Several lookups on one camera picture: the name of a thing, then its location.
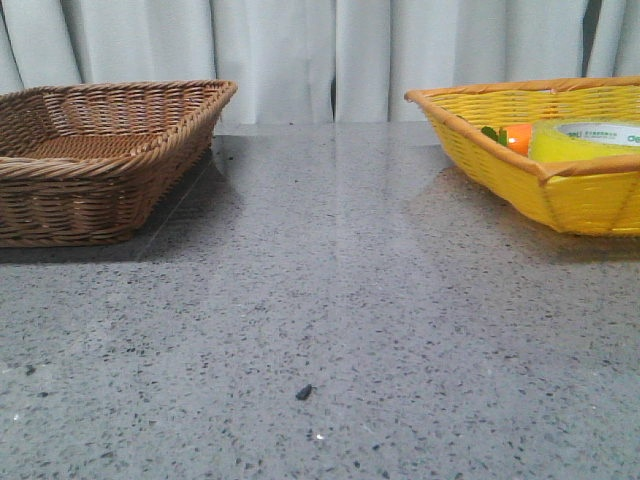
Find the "yellow tape roll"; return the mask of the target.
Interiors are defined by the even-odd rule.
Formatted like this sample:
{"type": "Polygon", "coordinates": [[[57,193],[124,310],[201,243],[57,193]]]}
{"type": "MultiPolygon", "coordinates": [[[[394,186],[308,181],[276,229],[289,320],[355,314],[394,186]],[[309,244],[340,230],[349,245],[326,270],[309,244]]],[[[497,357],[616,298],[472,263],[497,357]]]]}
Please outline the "yellow tape roll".
{"type": "Polygon", "coordinates": [[[639,123],[605,119],[538,121],[528,147],[528,156],[541,163],[638,153],[639,123]]]}

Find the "small black debris chip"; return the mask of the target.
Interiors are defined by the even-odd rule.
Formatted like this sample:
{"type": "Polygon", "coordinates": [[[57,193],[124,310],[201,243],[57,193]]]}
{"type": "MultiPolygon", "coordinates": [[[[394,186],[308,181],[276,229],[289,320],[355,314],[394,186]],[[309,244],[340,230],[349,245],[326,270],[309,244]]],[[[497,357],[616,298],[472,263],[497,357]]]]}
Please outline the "small black debris chip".
{"type": "Polygon", "coordinates": [[[312,392],[313,385],[307,384],[296,393],[295,398],[299,401],[305,401],[309,398],[312,392]]]}

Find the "white curtain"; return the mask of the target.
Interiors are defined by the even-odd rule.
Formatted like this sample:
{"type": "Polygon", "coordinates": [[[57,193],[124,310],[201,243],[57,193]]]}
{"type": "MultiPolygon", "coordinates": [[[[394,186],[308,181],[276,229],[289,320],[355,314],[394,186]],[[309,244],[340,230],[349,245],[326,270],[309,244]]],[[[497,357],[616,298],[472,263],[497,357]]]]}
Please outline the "white curtain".
{"type": "Polygon", "coordinates": [[[639,71],[635,1],[5,1],[1,89],[225,79],[235,124],[413,121],[411,89],[639,71]]]}

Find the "orange toy carrot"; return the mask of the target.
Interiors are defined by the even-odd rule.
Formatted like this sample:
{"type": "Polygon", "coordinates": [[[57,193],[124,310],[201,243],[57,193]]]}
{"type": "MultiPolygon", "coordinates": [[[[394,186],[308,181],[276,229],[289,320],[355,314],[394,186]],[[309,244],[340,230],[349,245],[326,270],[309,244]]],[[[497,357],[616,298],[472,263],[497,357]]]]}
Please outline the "orange toy carrot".
{"type": "Polygon", "coordinates": [[[481,133],[515,153],[523,156],[529,154],[529,144],[532,135],[532,125],[529,123],[513,124],[498,128],[483,126],[481,133]]]}

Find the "brown wicker basket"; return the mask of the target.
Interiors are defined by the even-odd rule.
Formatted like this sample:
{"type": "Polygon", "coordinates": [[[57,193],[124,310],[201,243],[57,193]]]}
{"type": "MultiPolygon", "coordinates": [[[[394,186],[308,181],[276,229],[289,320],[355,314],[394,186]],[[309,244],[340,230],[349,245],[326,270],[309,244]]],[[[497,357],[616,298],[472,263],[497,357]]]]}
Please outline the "brown wicker basket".
{"type": "Polygon", "coordinates": [[[210,148],[229,80],[42,86],[1,97],[1,244],[118,243],[210,148]]]}

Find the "yellow woven basket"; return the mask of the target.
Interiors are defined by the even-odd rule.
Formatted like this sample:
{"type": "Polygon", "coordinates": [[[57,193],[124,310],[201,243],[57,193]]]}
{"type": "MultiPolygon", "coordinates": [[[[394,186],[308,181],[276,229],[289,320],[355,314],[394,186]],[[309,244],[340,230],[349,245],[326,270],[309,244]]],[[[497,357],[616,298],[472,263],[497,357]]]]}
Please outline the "yellow woven basket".
{"type": "Polygon", "coordinates": [[[561,78],[409,90],[446,154],[471,179],[523,215],[558,232],[636,236],[639,233],[639,145],[590,159],[559,142],[543,158],[520,154],[482,133],[530,124],[639,122],[639,79],[561,78]]]}

